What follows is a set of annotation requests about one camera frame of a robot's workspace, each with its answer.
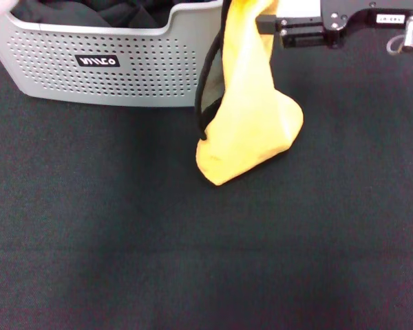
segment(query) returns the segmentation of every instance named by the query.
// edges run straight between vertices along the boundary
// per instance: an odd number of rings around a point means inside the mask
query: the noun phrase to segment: yellow cloth
[[[255,23],[261,13],[275,14],[278,4],[231,2],[222,54],[225,94],[196,151],[199,169],[216,186],[286,151],[301,130],[300,106],[274,88],[273,36],[261,36]]]

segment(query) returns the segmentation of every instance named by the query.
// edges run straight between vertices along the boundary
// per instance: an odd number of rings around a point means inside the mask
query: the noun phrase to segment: gray laundry basket
[[[222,0],[181,3],[160,29],[77,27],[0,17],[0,60],[37,98],[131,107],[187,107],[220,29]]]

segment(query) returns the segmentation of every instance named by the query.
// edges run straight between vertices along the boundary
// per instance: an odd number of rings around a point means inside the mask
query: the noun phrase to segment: label
[[[389,14],[378,14],[377,23],[380,24],[404,24],[405,15],[389,15]]]
[[[75,55],[80,67],[120,67],[116,55]]]

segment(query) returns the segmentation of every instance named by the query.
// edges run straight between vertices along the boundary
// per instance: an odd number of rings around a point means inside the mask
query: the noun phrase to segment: robotic arm
[[[260,15],[260,34],[279,34],[284,48],[327,45],[342,47],[346,37],[363,28],[401,29],[390,39],[391,55],[413,52],[413,0],[321,0],[321,16],[281,17]],[[401,40],[397,49],[393,44]]]

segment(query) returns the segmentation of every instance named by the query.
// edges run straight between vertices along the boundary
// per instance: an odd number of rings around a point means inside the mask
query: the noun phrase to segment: black label
[[[75,55],[80,67],[120,67],[116,55]]]

